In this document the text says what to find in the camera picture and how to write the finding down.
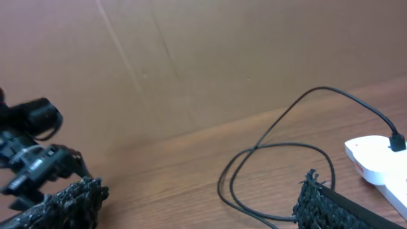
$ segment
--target black cable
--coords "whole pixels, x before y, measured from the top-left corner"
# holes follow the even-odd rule
[[[317,148],[315,146],[309,145],[309,144],[303,144],[303,143],[297,143],[297,142],[282,142],[282,143],[273,143],[273,144],[262,144],[262,145],[258,146],[258,149],[271,148],[271,147],[274,147],[274,146],[301,146],[301,147],[311,148],[311,149],[317,150],[319,153],[322,153],[325,156],[325,158],[327,159],[328,164],[329,164],[329,168],[331,169],[331,180],[332,180],[331,189],[335,188],[335,179],[336,179],[335,178],[335,170],[333,168],[333,164],[332,164],[331,159],[328,157],[327,153],[325,153],[323,150],[321,150],[321,149],[319,149],[319,148]],[[219,181],[217,182],[217,194],[219,195],[221,200],[224,203],[226,203],[227,205],[229,205],[230,207],[233,207],[234,209],[236,209],[236,210],[238,210],[240,212],[243,212],[245,214],[248,214],[248,215],[256,218],[257,220],[259,220],[262,223],[266,224],[270,228],[277,228],[277,227],[275,225],[271,224],[270,222],[268,222],[267,220],[265,220],[264,218],[266,218],[266,219],[275,219],[275,220],[278,220],[278,221],[294,221],[294,217],[286,217],[289,220],[285,220],[286,219],[285,217],[266,215],[266,214],[263,214],[261,212],[252,210],[252,209],[250,209],[248,207],[246,207],[246,208],[248,208],[249,210],[245,209],[245,208],[241,208],[241,207],[231,203],[230,201],[228,201],[227,199],[225,199],[223,197],[222,187],[223,187],[224,180],[226,179],[226,174],[228,173],[231,165],[235,162],[235,160],[238,157],[240,157],[244,153],[249,152],[250,150],[251,149],[246,149],[246,150],[243,150],[242,152],[238,153],[235,157],[233,157],[233,159],[225,167],[225,169],[222,171],[222,174],[221,174],[221,176],[219,178]]]
[[[261,138],[259,139],[259,141],[250,149],[247,149],[245,151],[240,152],[237,156],[235,156],[230,163],[226,166],[225,170],[223,171],[223,173],[221,174],[221,177],[219,178],[219,182],[218,182],[218,195],[221,198],[221,200],[223,202],[225,202],[226,204],[228,204],[229,206],[245,213],[248,214],[250,216],[256,216],[255,218],[262,221],[263,223],[267,224],[268,226],[270,226],[271,228],[275,228],[275,225],[271,224],[270,222],[266,221],[265,219],[274,219],[274,220],[278,220],[278,221],[294,221],[294,217],[282,217],[282,216],[273,216],[270,214],[264,214],[262,212],[258,212],[255,211],[251,208],[249,208],[248,206],[244,205],[237,197],[235,192],[233,191],[233,184],[234,181],[236,179],[236,176],[238,174],[238,172],[240,171],[240,169],[243,167],[243,165],[246,163],[247,159],[258,149],[258,148],[265,148],[266,146],[268,147],[272,147],[272,146],[303,146],[303,147],[308,147],[308,148],[312,148],[314,150],[317,150],[319,153],[322,153],[327,161],[328,164],[331,168],[331,177],[332,177],[332,185],[331,185],[331,189],[334,190],[335,188],[335,171],[333,169],[333,165],[332,162],[330,160],[330,158],[328,157],[328,155],[323,152],[323,150],[316,148],[315,146],[311,146],[311,145],[307,145],[307,144],[303,144],[303,143],[295,143],[295,142],[286,142],[286,143],[276,143],[276,144],[264,144],[264,145],[260,145],[260,143],[264,140],[264,138],[267,136],[267,134],[274,128],[274,126],[276,126],[276,124],[278,124],[279,121],[281,121],[281,119],[283,119],[283,117],[285,117],[285,115],[295,106],[297,105],[297,103],[302,100],[302,98],[304,98],[306,95],[308,95],[309,93],[316,91],[316,90],[330,90],[332,92],[336,92],[338,94],[344,95],[346,97],[348,97],[349,99],[352,99],[353,101],[357,102],[358,104],[362,105],[363,107],[365,107],[366,109],[372,111],[374,114],[378,115],[392,130],[392,135],[399,135],[396,127],[394,126],[394,124],[381,112],[379,112],[378,110],[376,110],[375,108],[373,108],[372,106],[370,106],[369,104],[363,102],[362,100],[358,99],[357,97],[354,97],[353,95],[350,95],[342,90],[339,90],[337,88],[333,88],[333,87],[315,87],[313,89],[308,90],[307,92],[305,92],[303,95],[301,95],[293,104],[291,104],[291,106],[288,107],[288,109],[268,128],[268,130],[263,134],[263,136],[261,136]],[[249,152],[246,157],[242,160],[242,162],[239,164],[239,166],[237,167],[237,169],[235,170],[235,172],[233,173],[231,180],[230,180],[230,193],[232,195],[232,198],[234,199],[234,201],[236,201],[236,203],[241,206],[237,206],[231,202],[229,202],[227,199],[225,199],[222,196],[221,193],[221,189],[220,186],[223,184],[224,182],[224,177],[226,176],[227,171],[229,170],[230,166],[233,164],[233,162],[243,153]]]
[[[64,122],[64,118],[62,117],[61,114],[58,114],[58,120],[56,121],[53,130],[45,137],[42,138],[38,138],[38,137],[34,137],[32,136],[32,138],[36,141],[47,141],[50,140],[58,131],[59,129],[61,129],[62,123]]]

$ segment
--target white power adapter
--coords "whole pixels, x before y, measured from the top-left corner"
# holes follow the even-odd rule
[[[388,137],[371,135],[345,142],[356,170],[407,220],[407,149],[393,152]]]

